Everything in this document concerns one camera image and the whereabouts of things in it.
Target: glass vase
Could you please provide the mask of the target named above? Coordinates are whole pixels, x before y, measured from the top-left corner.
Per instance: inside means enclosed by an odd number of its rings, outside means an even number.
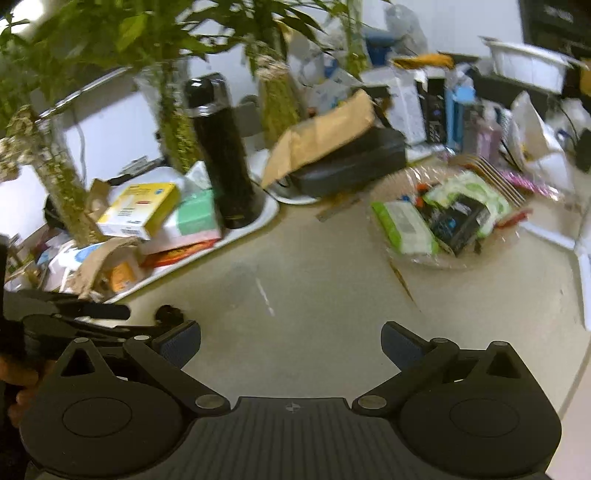
[[[135,81],[158,124],[163,153],[176,170],[186,174],[203,159],[184,107],[183,90],[189,81],[188,60],[152,65],[142,70]]]
[[[271,149],[289,127],[300,122],[300,105],[285,62],[263,55],[257,63],[261,124],[265,143]]]
[[[369,69],[369,60],[365,53],[361,32],[363,0],[347,0],[347,8],[349,15],[342,19],[347,40],[345,70],[359,80],[359,74]]]
[[[32,110],[21,110],[8,125],[12,158],[29,164],[78,248],[105,241],[86,212],[87,191],[76,173],[59,115],[38,120]]]

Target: brown envelope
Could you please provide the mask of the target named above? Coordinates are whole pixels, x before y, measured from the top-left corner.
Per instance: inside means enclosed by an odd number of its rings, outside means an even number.
[[[298,168],[320,160],[360,137],[374,122],[371,98],[359,90],[334,110],[291,127],[273,148],[261,186],[266,188]]]

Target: white container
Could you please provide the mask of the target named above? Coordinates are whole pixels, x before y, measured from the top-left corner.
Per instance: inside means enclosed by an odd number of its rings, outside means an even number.
[[[553,93],[562,93],[566,69],[577,60],[532,45],[485,40],[495,73]]]

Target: green and white package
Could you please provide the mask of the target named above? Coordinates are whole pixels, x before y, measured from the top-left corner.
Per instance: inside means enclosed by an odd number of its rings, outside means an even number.
[[[437,253],[437,240],[411,203],[373,202],[371,207],[396,251],[403,255]]]
[[[490,218],[478,231],[479,238],[489,236],[496,223],[511,213],[511,206],[506,198],[471,171],[465,171],[457,177],[446,180],[428,192],[424,199],[431,205],[446,209],[461,193],[483,203],[491,213]]]

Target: human hand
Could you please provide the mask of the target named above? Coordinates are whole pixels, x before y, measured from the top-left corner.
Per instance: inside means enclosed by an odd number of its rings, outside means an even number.
[[[17,402],[8,407],[8,418],[10,418],[13,426],[18,427],[35,395],[37,395],[41,380],[51,371],[54,365],[55,362],[53,361],[46,362],[41,374],[39,374],[32,368],[24,367],[10,356],[0,355],[0,380],[7,384],[24,387],[17,394]]]

